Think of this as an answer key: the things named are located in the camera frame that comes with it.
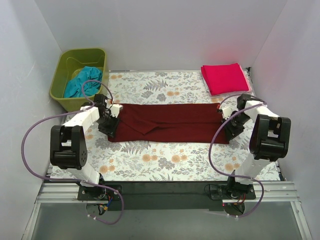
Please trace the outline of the dark red t shirt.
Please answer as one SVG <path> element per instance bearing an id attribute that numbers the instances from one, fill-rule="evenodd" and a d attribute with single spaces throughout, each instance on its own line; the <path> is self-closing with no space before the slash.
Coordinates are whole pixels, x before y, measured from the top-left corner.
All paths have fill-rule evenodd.
<path id="1" fill-rule="evenodd" d="M 124 104 L 112 143 L 150 141 L 161 143 L 228 144 L 222 114 L 216 103 Z"/>

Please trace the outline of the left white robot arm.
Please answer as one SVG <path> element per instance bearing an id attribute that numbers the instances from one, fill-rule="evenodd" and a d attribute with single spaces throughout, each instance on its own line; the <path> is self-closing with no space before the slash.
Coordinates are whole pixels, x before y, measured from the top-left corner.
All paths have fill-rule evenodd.
<path id="1" fill-rule="evenodd" d="M 69 121 L 55 125 L 50 131 L 50 163 L 68 171 L 82 186 L 99 184 L 101 175 L 88 163 L 85 133 L 95 123 L 98 130 L 114 137 L 120 122 L 121 104 L 113 103 L 103 94 L 93 102 L 85 102 Z"/>

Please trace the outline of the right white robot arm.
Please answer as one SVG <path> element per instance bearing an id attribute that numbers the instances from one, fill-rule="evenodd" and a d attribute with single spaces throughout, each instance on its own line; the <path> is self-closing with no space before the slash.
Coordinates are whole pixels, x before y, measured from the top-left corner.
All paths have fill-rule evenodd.
<path id="1" fill-rule="evenodd" d="M 240 167 L 227 179 L 225 190 L 234 196 L 249 194 L 253 179 L 270 163 L 284 158 L 288 153 L 291 120 L 270 111 L 265 101 L 249 94 L 237 98 L 237 110 L 218 107 L 227 140 L 240 135 L 248 120 L 254 123 L 249 141 L 249 154 Z"/>

